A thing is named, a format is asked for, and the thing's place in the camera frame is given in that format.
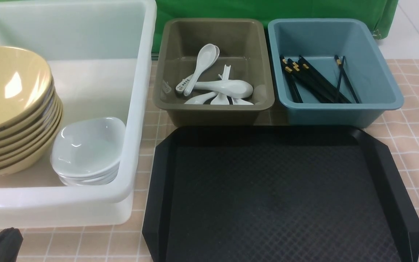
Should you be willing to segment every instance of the black plastic tray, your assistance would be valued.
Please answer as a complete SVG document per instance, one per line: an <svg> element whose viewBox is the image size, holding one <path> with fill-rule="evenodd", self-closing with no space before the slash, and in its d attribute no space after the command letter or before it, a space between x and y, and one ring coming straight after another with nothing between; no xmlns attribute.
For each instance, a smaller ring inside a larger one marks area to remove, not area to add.
<svg viewBox="0 0 419 262"><path fill-rule="evenodd" d="M183 127L156 148L154 262L415 262L419 219L386 145L348 126Z"/></svg>

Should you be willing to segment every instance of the blue container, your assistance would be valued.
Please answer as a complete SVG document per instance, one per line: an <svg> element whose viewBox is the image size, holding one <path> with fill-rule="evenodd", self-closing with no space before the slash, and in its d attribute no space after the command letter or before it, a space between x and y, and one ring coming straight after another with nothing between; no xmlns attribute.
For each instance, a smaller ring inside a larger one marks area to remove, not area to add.
<svg viewBox="0 0 419 262"><path fill-rule="evenodd" d="M274 77L281 103L293 125L346 124L365 128L384 111L399 109L404 97L366 25L353 19L278 19L268 25ZM304 103L294 103L279 57L302 55L336 86L339 67L334 55L346 56L344 68L360 103L354 103L345 81L340 91L353 103L319 103L301 84Z"/></svg>

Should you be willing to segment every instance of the yellow bowl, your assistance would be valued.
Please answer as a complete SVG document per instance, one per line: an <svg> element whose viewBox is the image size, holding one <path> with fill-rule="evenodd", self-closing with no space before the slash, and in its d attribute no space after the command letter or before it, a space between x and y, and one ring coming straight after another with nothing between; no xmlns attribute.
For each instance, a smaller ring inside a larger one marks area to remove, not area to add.
<svg viewBox="0 0 419 262"><path fill-rule="evenodd" d="M48 62L21 48L0 47L0 129L38 108L51 83Z"/></svg>
<svg viewBox="0 0 419 262"><path fill-rule="evenodd" d="M50 127L52 127L55 121L57 120L57 116L59 116L60 114L59 103L60 101L58 100L58 98L55 98L55 107L49 113L49 117L45 121L42 121L41 126L39 126L35 132L28 134L28 136L14 143L17 144L17 147L13 147L13 144L10 144L9 146L1 148L2 150L7 150L5 150L3 153L0 153L0 162L17 156L20 153L23 153L25 150L33 146L39 139L41 139L44 134L47 134L49 132Z"/></svg>
<svg viewBox="0 0 419 262"><path fill-rule="evenodd" d="M51 119L53 117L53 113L57 111L57 107L57 99L52 97L48 106L35 121L30 123L25 129L0 139L0 149L11 145L18 147L18 145L24 144L27 137L30 137L31 134L37 134L37 129L40 128L42 124L45 124L48 121L48 118Z"/></svg>
<svg viewBox="0 0 419 262"><path fill-rule="evenodd" d="M32 114L27 116L25 119L22 119L18 123L12 125L12 126L5 126L3 130L0 129L0 139L5 139L9 136L12 136L13 134L16 134L18 131L21 131L25 128L27 128L28 125L33 123L36 118L38 118L43 112L45 111L46 107L49 105L49 102L53 98L53 95L55 94L55 87L52 84L52 87L49 89L48 94L43 99L43 103L41 106L39 106Z"/></svg>
<svg viewBox="0 0 419 262"><path fill-rule="evenodd" d="M10 164L0 163L0 176L13 174L29 168L30 166L35 164L36 161L38 161L43 156L43 154L50 148L50 146L53 144L54 139L56 138L57 133L61 128L61 123L63 121L62 103L60 104L60 106L60 115L58 116L57 120L54 121L52 128L50 128L50 132L47 135L45 135L43 139L31 146L29 149L14 157L15 162L12 162Z"/></svg>

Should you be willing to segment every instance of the white plastic tub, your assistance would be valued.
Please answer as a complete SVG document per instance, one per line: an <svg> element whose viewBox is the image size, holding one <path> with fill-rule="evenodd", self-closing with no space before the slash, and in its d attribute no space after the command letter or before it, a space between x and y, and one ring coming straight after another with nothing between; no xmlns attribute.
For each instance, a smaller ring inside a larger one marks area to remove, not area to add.
<svg viewBox="0 0 419 262"><path fill-rule="evenodd" d="M0 45L33 50L51 65L63 125L115 116L127 123L117 178L68 187L49 154L0 178L0 228L120 224L130 217L151 68L153 0L0 3Z"/></svg>

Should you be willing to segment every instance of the green cloth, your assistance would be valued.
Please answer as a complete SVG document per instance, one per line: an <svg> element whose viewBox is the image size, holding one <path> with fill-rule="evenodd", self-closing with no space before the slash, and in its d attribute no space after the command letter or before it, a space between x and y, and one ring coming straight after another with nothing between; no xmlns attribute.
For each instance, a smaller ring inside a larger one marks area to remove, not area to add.
<svg viewBox="0 0 419 262"><path fill-rule="evenodd" d="M166 22L184 17L252 18L265 27L278 18L354 18L364 22L376 39L382 39L391 28L397 1L156 0L158 12L152 51L159 52Z"/></svg>

